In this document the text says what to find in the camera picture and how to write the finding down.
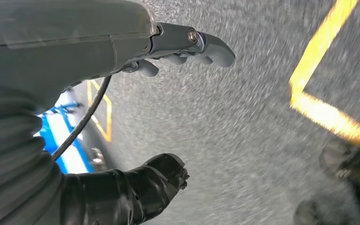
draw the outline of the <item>yellow road marking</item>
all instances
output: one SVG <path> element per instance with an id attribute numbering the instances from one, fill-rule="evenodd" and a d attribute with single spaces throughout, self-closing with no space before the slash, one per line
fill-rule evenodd
<path id="1" fill-rule="evenodd" d="M 92 104 L 92 84 L 93 86 L 99 90 L 100 86 L 95 80 L 87 81 L 88 86 L 88 105 Z M 106 130 L 98 122 L 97 118 L 93 115 L 91 117 L 92 121 L 96 124 L 97 129 L 100 131 L 101 135 L 107 142 L 111 142 L 111 133 L 112 133 L 112 122 L 111 122 L 111 113 L 112 113 L 112 103 L 106 94 L 103 96 L 104 101 L 107 103 L 107 119 L 106 119 Z"/>
<path id="2" fill-rule="evenodd" d="M 360 146 L 360 123 L 341 110 L 303 92 L 333 39 L 358 0 L 337 0 L 307 45 L 290 80 L 290 107 L 348 141 Z"/>

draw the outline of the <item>bolt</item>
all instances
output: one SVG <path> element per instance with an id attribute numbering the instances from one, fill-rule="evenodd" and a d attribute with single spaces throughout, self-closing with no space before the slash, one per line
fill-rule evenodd
<path id="1" fill-rule="evenodd" d="M 188 40 L 189 40 L 191 43 L 196 43 L 197 37 L 198 37 L 198 35 L 197 35 L 197 33 L 196 33 L 196 31 L 195 31 L 194 29 L 190 29 L 190 30 L 188 31 Z"/>

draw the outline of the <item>shoe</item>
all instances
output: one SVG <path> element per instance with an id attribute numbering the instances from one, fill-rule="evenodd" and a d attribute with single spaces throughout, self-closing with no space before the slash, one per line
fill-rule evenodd
<path id="1" fill-rule="evenodd" d="M 314 201 L 302 201 L 293 216 L 294 225 L 326 225 Z"/>

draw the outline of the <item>brake cable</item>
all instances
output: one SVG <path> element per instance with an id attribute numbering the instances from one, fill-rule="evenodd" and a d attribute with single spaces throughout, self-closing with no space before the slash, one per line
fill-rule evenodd
<path id="1" fill-rule="evenodd" d="M 93 100 L 93 103 L 90 105 L 90 107 L 88 108 L 86 113 L 83 115 L 81 121 L 79 121 L 78 125 L 76 125 L 74 130 L 67 137 L 67 139 L 63 142 L 63 144 L 61 144 L 60 147 L 56 151 L 54 151 L 54 153 L 52 154 L 54 161 L 56 161 L 65 152 L 65 150 L 67 150 L 67 148 L 72 144 L 72 142 L 75 141 L 75 139 L 78 137 L 78 135 L 85 128 L 86 124 L 89 122 L 92 115 L 96 112 L 98 105 L 100 104 L 101 100 L 103 99 L 103 96 L 105 94 L 105 91 L 108 88 L 108 84 L 110 83 L 110 80 L 111 80 L 111 75 L 107 76 L 103 79 L 102 85 L 100 86 L 100 89 L 98 90 L 97 95 Z"/>

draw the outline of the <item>foot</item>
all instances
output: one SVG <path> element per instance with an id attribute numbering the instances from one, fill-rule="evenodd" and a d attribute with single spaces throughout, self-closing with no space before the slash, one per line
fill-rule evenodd
<path id="1" fill-rule="evenodd" d="M 319 162 L 323 171 L 332 178 L 347 179 L 351 170 L 345 164 L 353 157 L 351 147 L 342 141 L 331 141 L 323 149 L 319 156 Z"/>
<path id="2" fill-rule="evenodd" d="M 326 225 L 314 201 L 302 201 L 293 216 L 294 225 Z"/>

